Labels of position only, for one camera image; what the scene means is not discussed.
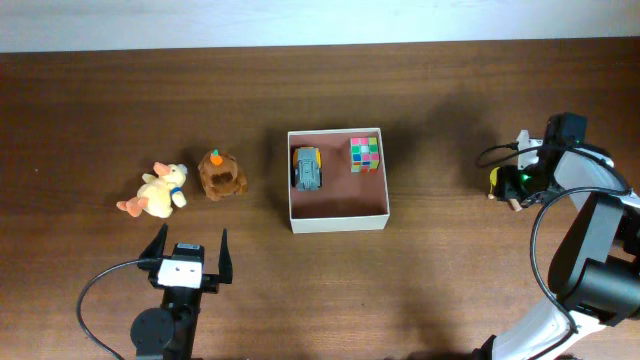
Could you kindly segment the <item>yellow grey toy truck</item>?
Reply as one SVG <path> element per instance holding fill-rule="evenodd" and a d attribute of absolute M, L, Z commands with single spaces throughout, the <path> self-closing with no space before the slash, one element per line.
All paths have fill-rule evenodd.
<path fill-rule="evenodd" d="M 317 191 L 322 186 L 322 159 L 316 147 L 299 147 L 293 154 L 294 187 L 298 191 Z"/>

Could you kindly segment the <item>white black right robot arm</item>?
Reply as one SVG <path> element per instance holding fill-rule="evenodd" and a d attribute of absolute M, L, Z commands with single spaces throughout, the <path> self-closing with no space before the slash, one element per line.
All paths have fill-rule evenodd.
<path fill-rule="evenodd" d="M 586 142 L 586 127 L 584 116 L 556 114 L 543 137 L 521 131 L 507 144 L 516 164 L 476 162 L 491 171 L 489 198 L 515 211 L 541 207 L 529 259 L 544 297 L 513 328 L 475 349 L 475 359 L 557 359 L 586 336 L 639 317 L 639 197 L 610 154 Z M 577 216 L 543 277 L 536 255 L 541 223 L 565 198 Z"/>

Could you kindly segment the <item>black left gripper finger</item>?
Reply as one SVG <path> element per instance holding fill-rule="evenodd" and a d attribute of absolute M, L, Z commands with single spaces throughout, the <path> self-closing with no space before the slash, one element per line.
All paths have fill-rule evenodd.
<path fill-rule="evenodd" d="M 233 283 L 233 263 L 228 248 L 228 233 L 224 228 L 221 237 L 221 246 L 218 260 L 218 275 L 220 284 Z"/>
<path fill-rule="evenodd" d="M 146 246 L 139 255 L 139 260 L 156 260 L 164 254 L 168 225 L 164 223 L 159 229 L 154 239 Z"/>

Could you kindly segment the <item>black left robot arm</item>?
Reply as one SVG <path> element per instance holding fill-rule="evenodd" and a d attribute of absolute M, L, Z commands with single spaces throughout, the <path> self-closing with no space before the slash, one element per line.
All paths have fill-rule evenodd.
<path fill-rule="evenodd" d="M 149 283 L 163 291 L 161 304 L 141 312 L 131 325 L 130 338 L 137 359 L 190 360 L 204 294 L 216 294 L 233 282 L 233 265 L 227 232 L 223 231 L 218 272 L 204 272 L 205 248 L 178 243 L 164 254 L 168 226 L 164 224 L 140 254 L 138 268 Z"/>

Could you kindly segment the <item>yellow wooden rattle drum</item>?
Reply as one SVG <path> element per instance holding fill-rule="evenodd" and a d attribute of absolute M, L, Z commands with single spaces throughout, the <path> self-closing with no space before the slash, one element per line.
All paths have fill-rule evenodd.
<path fill-rule="evenodd" d="M 490 190 L 488 198 L 507 203 L 513 211 L 523 209 L 521 205 L 522 187 L 519 171 L 515 165 L 494 168 L 489 175 Z"/>

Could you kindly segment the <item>multicolour puzzle cube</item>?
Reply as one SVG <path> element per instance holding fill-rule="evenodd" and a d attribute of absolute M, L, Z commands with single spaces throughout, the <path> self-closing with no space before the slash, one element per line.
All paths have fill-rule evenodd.
<path fill-rule="evenodd" d="M 352 173 L 376 172 L 381 163 L 380 145 L 378 138 L 351 138 L 350 160 Z"/>

